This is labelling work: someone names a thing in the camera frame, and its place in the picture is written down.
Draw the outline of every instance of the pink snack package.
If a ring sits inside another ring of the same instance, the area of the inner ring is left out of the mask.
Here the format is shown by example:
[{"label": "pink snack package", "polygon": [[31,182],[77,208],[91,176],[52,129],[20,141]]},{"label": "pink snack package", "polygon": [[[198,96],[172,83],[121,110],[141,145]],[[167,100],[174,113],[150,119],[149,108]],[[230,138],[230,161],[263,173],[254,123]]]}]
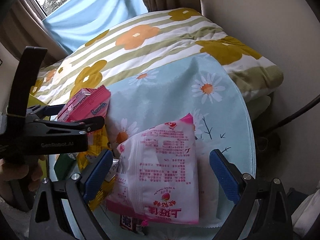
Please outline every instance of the pink snack package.
[{"label": "pink snack package", "polygon": [[191,114],[133,135],[121,153],[107,208],[161,223],[197,224],[199,192]]},{"label": "pink snack package", "polygon": [[105,116],[111,93],[104,85],[97,89],[81,89],[58,114],[58,121],[72,122],[94,116]]}]

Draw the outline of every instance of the window frame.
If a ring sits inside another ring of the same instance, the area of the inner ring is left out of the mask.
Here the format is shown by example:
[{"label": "window frame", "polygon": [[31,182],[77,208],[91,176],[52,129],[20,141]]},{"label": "window frame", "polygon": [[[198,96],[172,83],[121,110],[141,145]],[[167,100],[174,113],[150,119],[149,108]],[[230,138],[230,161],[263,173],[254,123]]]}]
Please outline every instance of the window frame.
[{"label": "window frame", "polygon": [[37,0],[26,0],[26,2],[41,21],[43,21],[48,16]]}]

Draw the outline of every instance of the metal bolt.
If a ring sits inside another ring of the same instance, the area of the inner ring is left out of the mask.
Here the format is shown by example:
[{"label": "metal bolt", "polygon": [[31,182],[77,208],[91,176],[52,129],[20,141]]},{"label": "metal bolt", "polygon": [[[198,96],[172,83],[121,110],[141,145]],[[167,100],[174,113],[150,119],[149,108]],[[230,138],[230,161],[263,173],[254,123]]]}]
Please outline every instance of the metal bolt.
[{"label": "metal bolt", "polygon": [[43,178],[43,180],[42,180],[42,183],[43,184],[47,184],[49,182],[49,179],[48,178]]},{"label": "metal bolt", "polygon": [[80,174],[79,173],[74,173],[74,174],[71,175],[71,179],[73,179],[73,180],[77,180],[79,178],[80,178]]},{"label": "metal bolt", "polygon": [[244,173],[244,174],[242,175],[242,177],[243,177],[245,180],[250,180],[250,179],[252,178],[252,176],[251,176],[250,174],[248,174],[248,173]]},{"label": "metal bolt", "polygon": [[275,184],[280,184],[281,183],[281,180],[280,179],[278,179],[278,178],[274,178],[273,179],[273,182],[275,183]]}]

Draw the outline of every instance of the white cloth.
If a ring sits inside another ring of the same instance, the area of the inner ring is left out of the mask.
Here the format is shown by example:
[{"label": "white cloth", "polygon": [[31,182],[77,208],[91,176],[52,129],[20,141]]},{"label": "white cloth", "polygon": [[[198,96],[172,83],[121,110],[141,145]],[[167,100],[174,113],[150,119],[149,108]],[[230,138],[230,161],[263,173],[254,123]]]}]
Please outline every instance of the white cloth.
[{"label": "white cloth", "polygon": [[31,217],[31,211],[28,213],[22,212],[8,205],[1,197],[0,197],[0,209],[9,223],[12,230],[16,233],[16,235],[21,240],[28,239],[29,235],[29,223]]},{"label": "white cloth", "polygon": [[308,196],[292,214],[293,231],[304,237],[320,214],[320,182],[316,193]]}]

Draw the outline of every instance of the wall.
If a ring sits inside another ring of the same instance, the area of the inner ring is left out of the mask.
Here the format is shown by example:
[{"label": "wall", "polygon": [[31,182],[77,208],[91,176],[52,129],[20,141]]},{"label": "wall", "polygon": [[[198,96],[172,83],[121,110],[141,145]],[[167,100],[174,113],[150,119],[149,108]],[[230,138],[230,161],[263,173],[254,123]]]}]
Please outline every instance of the wall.
[{"label": "wall", "polygon": [[9,98],[10,89],[14,74],[18,66],[18,60],[16,60],[0,43],[0,112],[3,111],[6,102]]},{"label": "wall", "polygon": [[[202,0],[203,14],[284,71],[270,125],[320,93],[320,23],[305,0]],[[278,130],[281,152],[268,166],[285,188],[312,193],[320,179],[320,105]]]}]

